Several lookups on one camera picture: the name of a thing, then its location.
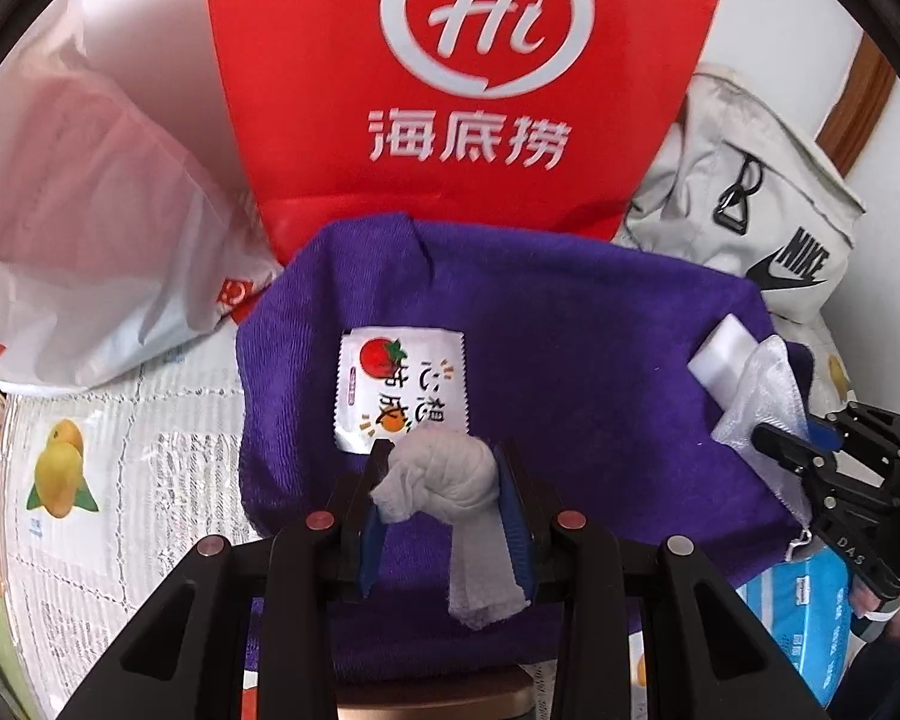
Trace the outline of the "brown wooden door frame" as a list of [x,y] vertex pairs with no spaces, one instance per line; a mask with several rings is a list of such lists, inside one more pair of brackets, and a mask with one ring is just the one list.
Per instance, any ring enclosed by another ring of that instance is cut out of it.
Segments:
[[880,123],[898,75],[877,43],[862,34],[844,87],[816,135],[841,176],[847,176]]

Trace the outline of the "blue tissue pack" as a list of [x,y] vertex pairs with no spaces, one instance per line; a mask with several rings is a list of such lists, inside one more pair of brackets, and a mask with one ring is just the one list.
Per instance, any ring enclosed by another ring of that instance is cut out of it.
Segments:
[[836,694],[847,663],[848,589],[847,567],[829,548],[781,562],[736,589],[821,706]]

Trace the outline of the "fruit print tablecloth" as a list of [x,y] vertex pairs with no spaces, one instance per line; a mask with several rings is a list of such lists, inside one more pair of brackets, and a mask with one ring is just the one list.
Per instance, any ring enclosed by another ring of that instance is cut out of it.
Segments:
[[[244,389],[232,322],[113,382],[59,397],[11,395],[1,439],[0,536],[7,616],[41,717],[56,718],[119,629],[201,536],[232,544],[263,538],[247,517],[238,454]],[[570,460],[548,460],[543,424],[556,374],[543,353],[516,341],[464,337],[473,433],[518,439],[526,461],[556,472],[571,494]],[[25,509],[52,427],[74,422],[98,512],[76,503],[63,518]],[[368,600],[340,606],[331,622],[343,678],[381,683],[457,676],[509,663],[532,665],[553,694],[559,610],[528,608],[475,632],[448,614],[450,530],[427,515],[388,530]]]

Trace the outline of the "white knotted cloth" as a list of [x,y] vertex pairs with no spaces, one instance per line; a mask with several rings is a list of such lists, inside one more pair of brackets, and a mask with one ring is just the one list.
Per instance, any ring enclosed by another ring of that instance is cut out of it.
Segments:
[[386,525],[425,514],[452,528],[448,612],[471,631],[528,606],[500,515],[500,472],[482,440],[427,421],[388,456],[370,493]]

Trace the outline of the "grey Nike waist bag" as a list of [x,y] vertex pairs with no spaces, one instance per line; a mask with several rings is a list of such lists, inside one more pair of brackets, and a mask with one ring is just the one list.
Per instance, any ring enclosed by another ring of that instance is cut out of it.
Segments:
[[735,71],[704,64],[614,240],[746,278],[772,314],[809,323],[842,281],[863,215],[813,138]]

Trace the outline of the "white tomato sauce packet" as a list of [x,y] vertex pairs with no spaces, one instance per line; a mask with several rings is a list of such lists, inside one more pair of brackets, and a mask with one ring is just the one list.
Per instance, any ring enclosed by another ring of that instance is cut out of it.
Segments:
[[334,440],[343,452],[368,455],[377,440],[398,442],[426,422],[470,431],[463,333],[352,328],[336,372]]

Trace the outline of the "dark green tea tin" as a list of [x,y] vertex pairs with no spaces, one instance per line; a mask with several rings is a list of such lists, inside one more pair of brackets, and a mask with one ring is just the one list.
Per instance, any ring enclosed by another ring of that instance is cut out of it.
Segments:
[[520,667],[336,686],[340,718],[535,718],[535,683]]

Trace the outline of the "white Miniso plastic bag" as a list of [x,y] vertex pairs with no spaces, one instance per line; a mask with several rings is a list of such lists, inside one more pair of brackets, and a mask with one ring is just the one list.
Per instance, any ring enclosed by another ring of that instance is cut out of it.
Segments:
[[0,67],[0,382],[95,387],[211,333],[279,271],[55,0]]

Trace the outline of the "white sponge block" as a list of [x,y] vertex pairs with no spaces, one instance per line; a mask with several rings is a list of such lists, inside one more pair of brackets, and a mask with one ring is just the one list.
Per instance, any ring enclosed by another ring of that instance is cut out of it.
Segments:
[[728,314],[689,360],[688,371],[718,408],[727,411],[735,398],[746,363],[756,348],[756,338],[738,317]]

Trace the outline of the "mesh drawstring pouch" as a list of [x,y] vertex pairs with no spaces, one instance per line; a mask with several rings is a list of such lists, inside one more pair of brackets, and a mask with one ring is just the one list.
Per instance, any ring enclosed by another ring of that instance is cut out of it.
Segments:
[[722,374],[715,385],[707,385],[707,392],[722,410],[713,440],[735,450],[793,518],[808,528],[811,505],[802,480],[752,442],[752,433],[761,424],[777,427],[787,436],[808,437],[806,410],[785,341],[772,335],[756,344],[738,374]]

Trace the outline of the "red paper shopping bag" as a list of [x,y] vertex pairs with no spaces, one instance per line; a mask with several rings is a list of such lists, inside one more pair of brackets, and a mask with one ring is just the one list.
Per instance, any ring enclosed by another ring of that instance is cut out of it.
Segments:
[[271,249],[418,220],[608,239],[718,0],[208,0]]

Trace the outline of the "purple towel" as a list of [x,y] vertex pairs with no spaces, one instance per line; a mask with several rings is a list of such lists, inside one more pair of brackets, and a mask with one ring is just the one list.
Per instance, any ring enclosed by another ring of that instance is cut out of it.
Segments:
[[240,493],[272,535],[362,458],[334,440],[344,333],[441,328],[464,341],[471,433],[616,536],[682,533],[731,583],[800,527],[733,450],[689,360],[726,316],[772,322],[751,281],[571,234],[372,216],[323,227],[238,327]]

